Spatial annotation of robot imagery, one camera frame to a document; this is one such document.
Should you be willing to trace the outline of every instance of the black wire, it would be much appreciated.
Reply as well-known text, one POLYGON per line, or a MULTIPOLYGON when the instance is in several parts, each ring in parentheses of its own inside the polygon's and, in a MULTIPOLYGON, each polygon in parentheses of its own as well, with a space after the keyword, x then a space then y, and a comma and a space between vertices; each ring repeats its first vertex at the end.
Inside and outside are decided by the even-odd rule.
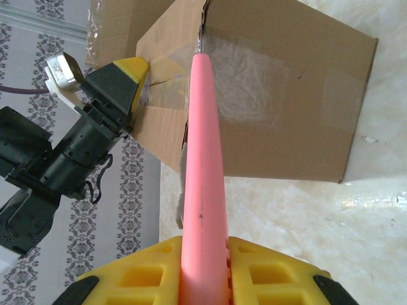
POLYGON ((15 93, 15 94, 45 94, 49 93, 50 91, 47 88, 43 89, 20 89, 20 88, 12 88, 7 86, 0 85, 0 91, 7 92, 7 93, 15 93))
POLYGON ((96 203, 99 202, 99 200, 102 198, 102 190, 100 189, 100 182, 102 181, 102 177, 104 175, 104 172, 113 164, 113 155, 112 154, 108 154, 107 157, 109 158, 109 161, 107 162, 106 166, 104 168, 102 168, 102 170, 100 171, 99 175, 96 178, 96 187, 99 190, 99 194, 97 195, 96 199, 93 198, 94 195, 94 191, 93 191, 93 187, 92 184, 90 183, 90 181, 84 181, 84 185, 88 186, 89 188, 89 193, 90 193, 90 203, 95 205, 96 203))

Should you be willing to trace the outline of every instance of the marble floor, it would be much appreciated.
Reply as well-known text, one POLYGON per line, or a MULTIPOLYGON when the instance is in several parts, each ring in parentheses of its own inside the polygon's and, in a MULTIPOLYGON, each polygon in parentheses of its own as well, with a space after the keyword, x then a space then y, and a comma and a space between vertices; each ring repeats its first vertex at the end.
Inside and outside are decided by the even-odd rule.
MULTIPOLYGON (((360 304, 407 298, 407 1, 302 0, 380 39, 341 185, 225 178, 229 234, 328 270, 360 304)), ((179 177, 162 165, 160 239, 179 177)))

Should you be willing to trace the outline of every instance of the purple cable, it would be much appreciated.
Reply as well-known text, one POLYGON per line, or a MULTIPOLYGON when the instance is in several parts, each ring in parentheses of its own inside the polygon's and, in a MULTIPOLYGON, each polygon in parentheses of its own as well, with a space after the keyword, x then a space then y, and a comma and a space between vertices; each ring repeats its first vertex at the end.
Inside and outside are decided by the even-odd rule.
POLYGON ((50 91, 47 88, 44 89, 19 89, 19 88, 12 88, 0 85, 0 91, 7 92, 7 93, 16 93, 16 94, 45 94, 49 93, 50 91))

